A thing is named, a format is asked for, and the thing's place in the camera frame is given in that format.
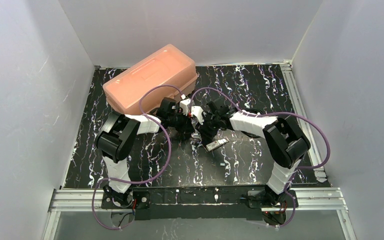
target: plastic box lid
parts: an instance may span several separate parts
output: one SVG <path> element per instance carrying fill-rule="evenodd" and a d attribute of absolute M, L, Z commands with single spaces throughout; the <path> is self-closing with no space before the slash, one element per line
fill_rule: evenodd
<path fill-rule="evenodd" d="M 171 44 L 154 52 L 103 85 L 107 102 L 121 114 L 140 115 L 139 100 L 152 88 L 169 84 L 187 95 L 195 88 L 198 74 L 195 62 Z M 158 107 L 164 97 L 178 92 L 173 87 L 160 87 L 142 101 L 145 113 Z"/>

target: white wall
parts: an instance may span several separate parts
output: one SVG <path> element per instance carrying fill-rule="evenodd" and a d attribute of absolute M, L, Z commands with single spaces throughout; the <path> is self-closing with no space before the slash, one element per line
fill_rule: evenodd
<path fill-rule="evenodd" d="M 0 1 L 0 240 L 42 237 L 93 71 L 58 0 Z"/>
<path fill-rule="evenodd" d="M 358 239 L 384 239 L 384 0 L 326 0 L 293 62 Z"/>
<path fill-rule="evenodd" d="M 291 59 L 322 0 L 60 0 L 94 65 L 130 67 L 166 44 L 197 65 Z"/>

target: black cable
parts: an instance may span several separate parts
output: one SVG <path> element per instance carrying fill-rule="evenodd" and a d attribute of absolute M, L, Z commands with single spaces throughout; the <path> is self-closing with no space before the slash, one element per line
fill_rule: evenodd
<path fill-rule="evenodd" d="M 272 220 L 273 222 L 279 224 L 279 225 L 282 224 L 282 223 L 280 223 L 276 218 L 274 218 L 274 217 L 269 217 L 269 213 L 267 213 L 267 214 L 264 214 L 264 213 L 263 213 L 263 215 L 266 216 L 268 219 Z"/>
<path fill-rule="evenodd" d="M 248 113 L 251 113 L 251 114 L 263 114 L 263 111 L 261 111 L 260 109 L 256 109 L 256 108 L 244 108 L 243 110 L 245 110 L 245 111 L 247 111 Z M 241 133 L 247 135 L 248 137 L 250 137 L 252 139 L 261 138 L 261 136 L 258 136 L 258 135 L 255 135 L 255 134 L 252 134 L 252 133 L 249 133 L 249 132 L 246 132 L 246 131 L 241 131 Z"/>
<path fill-rule="evenodd" d="M 120 226 L 122 225 L 122 222 L 123 222 L 123 220 L 125 219 L 125 217 L 126 217 L 127 215 L 130 215 L 130 214 L 132 214 L 132 212 L 126 213 L 126 214 L 123 216 L 123 218 L 121 219 L 120 223 L 118 224 L 118 227 L 120 227 Z"/>

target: purple cable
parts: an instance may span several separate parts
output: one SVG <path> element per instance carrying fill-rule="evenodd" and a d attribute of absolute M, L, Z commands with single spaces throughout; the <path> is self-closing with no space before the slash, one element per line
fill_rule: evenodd
<path fill-rule="evenodd" d="M 242 109 L 239 108 L 239 106 L 233 102 L 233 100 L 228 97 L 226 94 L 222 93 L 221 91 L 215 89 L 215 88 L 212 88 L 212 87 L 202 87 L 200 89 L 197 89 L 193 94 L 192 94 L 192 97 L 190 98 L 190 104 L 189 104 L 189 109 L 191 110 L 192 109 L 192 102 L 194 101 L 194 97 L 195 95 L 202 91 L 202 90 L 212 90 L 212 91 L 216 91 L 218 92 L 220 95 L 222 95 L 223 97 L 225 97 L 238 111 L 246 114 L 247 116 L 250 116 L 250 117 L 256 117 L 256 118 L 263 118 L 263 117 L 272 117 L 272 116 L 278 116 L 278 115 L 290 115 L 290 116 L 293 116 L 293 117 L 296 117 L 296 118 L 299 118 L 301 120 L 304 120 L 305 122 L 309 123 L 311 126 L 313 126 L 321 135 L 321 137 L 323 138 L 324 140 L 324 143 L 326 144 L 326 158 L 318 165 L 315 165 L 315 166 L 301 166 L 301 167 L 297 167 L 296 170 L 302 170 L 302 169 L 318 169 L 322 166 L 324 166 L 329 158 L 331 157 L 331 145 L 329 144 L 329 141 L 328 141 L 328 138 L 326 137 L 325 133 L 320 129 L 319 126 L 317 126 L 314 122 L 312 122 L 311 120 L 301 116 L 301 115 L 298 115 L 298 114 L 295 114 L 295 113 L 292 113 L 292 112 L 287 112 L 287 111 L 281 111 L 281 112 L 273 112 L 273 113 L 266 113 L 266 114 L 253 114 L 253 113 L 249 113 L 247 111 L 244 111 Z M 289 219 L 284 223 L 284 224 L 281 224 L 279 225 L 279 227 L 284 227 L 286 226 L 287 224 L 289 224 L 292 220 L 292 218 L 294 217 L 295 215 L 295 209 L 296 209 L 296 205 L 295 205 L 295 199 L 294 199 L 294 196 L 292 196 L 292 194 L 290 194 L 287 190 L 288 190 L 288 187 L 289 187 L 289 183 L 292 181 L 292 179 L 294 179 L 295 177 L 295 173 L 296 171 L 292 174 L 292 176 L 290 177 L 290 179 L 288 180 L 287 184 L 285 185 L 285 187 L 283 188 L 283 191 L 285 192 L 286 195 L 288 195 L 289 197 L 292 198 L 292 205 L 293 205 L 293 209 L 292 209 L 292 214 L 290 215 Z"/>
<path fill-rule="evenodd" d="M 98 216 L 95 212 L 95 206 L 94 206 L 94 203 L 95 203 L 95 195 L 97 193 L 97 190 L 99 188 L 99 186 L 101 185 L 101 183 L 103 181 L 108 181 L 108 180 L 113 180 L 113 181 L 117 181 L 117 182 L 122 182 L 122 183 L 125 183 L 125 184 L 146 184 L 146 183 L 149 183 L 149 182 L 152 182 L 154 181 L 155 179 L 157 179 L 161 174 L 163 174 L 163 172 L 166 170 L 166 168 L 168 167 L 169 165 L 169 162 L 170 162 L 170 157 L 172 156 L 172 141 L 170 140 L 170 135 L 169 133 L 167 132 L 167 130 L 163 127 L 163 125 L 161 125 L 161 123 L 159 123 L 157 120 L 153 119 L 152 117 L 149 117 L 148 115 L 146 115 L 146 113 L 144 112 L 144 109 L 142 108 L 142 100 L 152 91 L 154 91 L 155 89 L 159 89 L 159 88 L 162 88 L 162 87 L 172 87 L 172 88 L 175 88 L 179 93 L 180 95 L 183 95 L 182 91 L 176 87 L 176 86 L 173 86 L 173 85 L 159 85 L 159 86 L 156 86 L 154 88 L 152 88 L 151 90 L 149 90 L 147 93 L 145 93 L 145 95 L 143 95 L 140 100 L 139 100 L 139 109 L 140 111 L 142 112 L 142 114 L 144 114 L 144 116 L 155 122 L 161 129 L 162 131 L 164 132 L 165 136 L 167 137 L 167 143 L 168 143 L 168 154 L 167 154 L 167 160 L 165 161 L 165 164 L 164 166 L 161 168 L 161 170 L 153 177 L 147 179 L 147 180 L 143 180 L 143 181 L 127 181 L 127 180 L 123 180 L 123 179 L 119 179 L 119 178 L 115 178 L 115 177 L 108 177 L 108 178 L 102 178 L 101 180 L 99 180 L 96 185 L 95 185 L 95 188 L 93 190 L 93 195 L 92 195 L 92 213 L 93 213 L 93 216 L 95 217 L 96 221 L 98 222 L 99 225 L 101 225 L 102 227 L 106 228 L 106 229 L 109 229 L 109 230 L 119 230 L 119 229 L 122 229 L 124 227 L 127 227 L 128 225 L 130 225 L 130 223 L 128 223 L 127 225 L 123 226 L 123 227 L 111 227 L 111 226 L 107 226 L 105 224 L 103 224 L 99 219 L 98 219 Z"/>

